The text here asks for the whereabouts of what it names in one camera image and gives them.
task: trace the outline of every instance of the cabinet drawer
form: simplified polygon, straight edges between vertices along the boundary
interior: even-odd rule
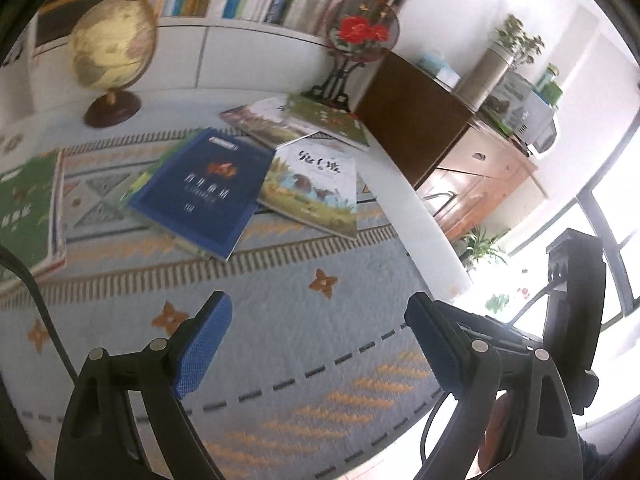
[[[481,179],[474,174],[434,170],[416,193],[428,211],[437,215],[465,196]]]
[[[462,171],[507,179],[519,166],[510,147],[489,134],[469,127],[438,165],[443,170]]]

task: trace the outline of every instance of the blue gripper pad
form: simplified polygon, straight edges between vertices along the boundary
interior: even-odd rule
[[[460,327],[449,323],[424,292],[409,298],[404,320],[414,332],[440,387],[460,400],[469,359],[465,345],[468,338]]]
[[[226,329],[231,325],[232,313],[231,298],[224,292],[214,292],[196,317],[184,321],[172,336],[172,341],[177,337],[178,345],[184,345],[175,363],[174,392],[179,399],[200,386]]]

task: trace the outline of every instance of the picture book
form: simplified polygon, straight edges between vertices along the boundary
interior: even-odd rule
[[[355,161],[308,139],[284,146],[276,151],[258,202],[299,222],[354,240]]]
[[[290,94],[286,115],[294,126],[315,127],[351,146],[361,150],[369,149],[364,124],[345,111],[331,108],[300,95]]]
[[[289,124],[284,115],[286,104],[286,96],[270,97],[222,112],[220,118],[275,150],[318,131],[314,127],[294,127]]]
[[[57,151],[0,175],[0,244],[34,276],[60,267],[65,260],[62,180],[62,154]],[[0,292],[17,283],[16,276],[0,267]]]
[[[129,198],[128,207],[227,260],[255,212],[272,158],[261,147],[202,130]]]

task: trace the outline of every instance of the plant pot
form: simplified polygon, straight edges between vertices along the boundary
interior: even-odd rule
[[[494,41],[473,70],[456,86],[455,95],[470,110],[477,112],[512,62],[513,54]]]

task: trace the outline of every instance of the green plant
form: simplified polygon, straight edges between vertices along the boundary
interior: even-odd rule
[[[466,244],[466,250],[460,256],[460,261],[467,267],[475,265],[484,258],[491,259],[495,263],[506,264],[502,257],[502,251],[496,245],[500,238],[502,235],[488,238],[484,226],[474,227],[462,237],[462,241]]]
[[[493,312],[494,314],[498,314],[501,310],[503,310],[509,304],[509,295],[508,294],[500,294],[496,296],[492,295],[489,300],[484,304],[485,308],[489,312]]]
[[[518,18],[509,14],[502,22],[502,28],[495,29],[498,33],[498,43],[513,54],[513,66],[532,64],[535,62],[534,56],[542,54],[545,47],[540,36],[529,36],[522,25]]]

